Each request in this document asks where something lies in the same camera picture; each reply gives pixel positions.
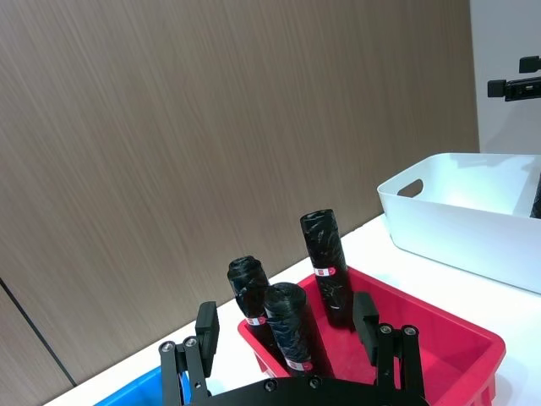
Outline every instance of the black plastic roll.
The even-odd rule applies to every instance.
[[[286,367],[286,361],[276,344],[271,327],[267,324],[264,301],[269,280],[261,262],[251,255],[237,258],[229,264],[227,279],[252,335],[282,366]]]
[[[538,189],[535,192],[535,198],[533,199],[532,212],[530,217],[541,218],[541,176],[539,176]]]
[[[352,328],[353,293],[335,213],[314,211],[300,222],[329,324]]]
[[[304,289],[294,283],[272,285],[265,310],[292,376],[334,376]]]

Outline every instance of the red tray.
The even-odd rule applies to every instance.
[[[351,267],[349,271],[353,290],[372,296],[380,322],[395,328],[405,324],[418,327],[426,398],[432,406],[491,406],[495,372],[505,354],[499,336]],[[314,276],[299,286],[309,297],[336,378],[373,383],[375,371],[357,333],[329,326]],[[238,331],[254,349],[262,371],[275,377],[289,376],[250,334],[246,321],[238,325]]]

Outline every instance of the white tabletop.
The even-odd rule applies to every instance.
[[[342,239],[348,265],[421,300],[438,306],[500,335],[506,356],[496,374],[493,406],[541,404],[541,297],[519,288],[460,271],[398,249],[376,217]],[[296,283],[313,271],[309,259],[300,261],[270,282]],[[251,348],[237,332],[243,315],[234,301],[218,308],[220,339],[208,380],[214,393],[224,392],[265,375]],[[93,405],[160,364],[158,346],[166,340],[182,342],[194,335],[194,322],[151,344],[94,376],[46,406]],[[237,375],[235,370],[244,371]]]

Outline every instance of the white label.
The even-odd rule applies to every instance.
[[[252,319],[247,317],[246,322],[250,326],[261,326],[262,324],[265,324],[267,322],[267,319],[261,315],[260,317],[254,317]]]
[[[329,268],[314,268],[314,274],[316,277],[332,277],[336,273],[336,268],[331,266]]]
[[[295,362],[290,359],[286,359],[287,365],[293,370],[312,370],[313,366],[310,361]]]

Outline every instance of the white storage basket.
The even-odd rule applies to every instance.
[[[541,156],[440,154],[378,188],[395,245],[541,293]],[[420,179],[414,197],[398,193]]]

